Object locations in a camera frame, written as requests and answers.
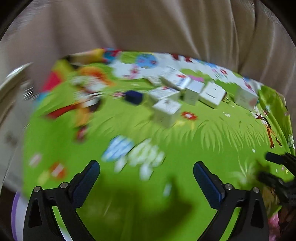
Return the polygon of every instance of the cartoon legs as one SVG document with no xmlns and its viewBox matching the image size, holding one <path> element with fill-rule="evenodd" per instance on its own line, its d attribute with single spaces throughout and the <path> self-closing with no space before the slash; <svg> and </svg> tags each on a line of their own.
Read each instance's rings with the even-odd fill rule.
<svg viewBox="0 0 296 241">
<path fill-rule="evenodd" d="M 274 131 L 269 127 L 266 127 L 266 129 L 267 129 L 267 134 L 268 134 L 269 141 L 270 141 L 270 148 L 274 148 L 274 142 L 272 141 L 271 134 L 273 134 L 275 136 L 277 143 L 279 144 L 280 147 L 282 147 L 282 144 L 277 139 L 277 136 L 274 133 Z"/>
</svg>

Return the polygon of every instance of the table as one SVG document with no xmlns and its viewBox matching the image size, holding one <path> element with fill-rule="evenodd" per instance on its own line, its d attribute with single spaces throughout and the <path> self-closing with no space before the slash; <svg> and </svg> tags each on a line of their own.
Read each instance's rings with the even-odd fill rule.
<svg viewBox="0 0 296 241">
<path fill-rule="evenodd" d="M 259 187 L 268 215 L 276 212 L 277 199 L 257 182 L 256 172 L 270 171 L 284 180 L 293 177 L 286 168 L 264 160 L 267 151 L 295 154 L 290 116 L 279 95 L 261 86 L 253 112 L 233 101 L 222 102 L 214 110 L 201 102 L 192 106 L 180 100 L 183 115 L 165 129 L 151 121 L 153 111 L 146 101 L 135 106 L 121 96 L 127 90 L 145 94 L 153 89 L 143 77 L 158 76 L 167 65 L 192 79 L 214 81 L 229 96 L 239 85 L 249 83 L 248 78 L 223 67 L 166 53 L 121 52 L 110 64 L 91 63 L 76 70 L 67 60 L 59 60 L 26 129 L 24 193 L 29 196 L 37 185 L 57 187 L 70 181 L 90 160 L 97 160 L 101 174 L 77 210 L 96 240 L 197 240 L 215 214 L 192 173 L 194 163 L 203 161 L 224 183 L 245 190 Z M 79 74 L 100 77 L 108 85 L 97 110 L 84 113 L 81 125 L 77 119 L 80 109 L 55 120 L 47 118 L 48 113 L 75 103 L 77 88 L 71 80 Z M 149 181 L 140 180 L 141 165 L 128 163 L 115 173 L 116 162 L 102 160 L 110 141 L 118 136 L 132 146 L 142 144 L 138 158 L 152 147 L 165 154 Z M 238 212 L 222 240 L 229 236 Z M 55 213 L 63 225 L 56 209 Z"/>
</svg>

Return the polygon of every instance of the brown fabric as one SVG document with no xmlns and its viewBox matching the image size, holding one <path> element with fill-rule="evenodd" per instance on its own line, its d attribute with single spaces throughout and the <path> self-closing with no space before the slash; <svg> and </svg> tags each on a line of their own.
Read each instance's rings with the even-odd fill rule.
<svg viewBox="0 0 296 241">
<path fill-rule="evenodd" d="M 54 61 L 98 47 L 178 53 L 229 68 L 282 93 L 296 129 L 296 50 L 258 0 L 47 0 L 7 37 L 9 67 L 34 62 L 41 89 Z"/>
</svg>

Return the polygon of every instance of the metal screw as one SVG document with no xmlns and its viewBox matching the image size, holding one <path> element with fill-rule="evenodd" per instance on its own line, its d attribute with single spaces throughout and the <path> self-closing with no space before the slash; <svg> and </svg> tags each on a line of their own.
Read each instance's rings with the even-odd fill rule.
<svg viewBox="0 0 296 241">
<path fill-rule="evenodd" d="M 60 185 L 61 188 L 66 188 L 67 186 L 68 186 L 68 183 L 62 183 L 62 184 Z"/>
<path fill-rule="evenodd" d="M 231 184 L 227 183 L 227 184 L 225 184 L 225 188 L 227 190 L 231 190 L 233 188 L 233 186 Z"/>
<path fill-rule="evenodd" d="M 40 191 L 40 187 L 39 186 L 37 186 L 37 187 L 34 188 L 34 192 L 39 192 L 39 191 Z"/>
<path fill-rule="evenodd" d="M 255 193 L 258 193 L 258 192 L 260 192 L 260 190 L 259 190 L 259 188 L 253 188 L 253 191 L 255 192 Z"/>
</svg>

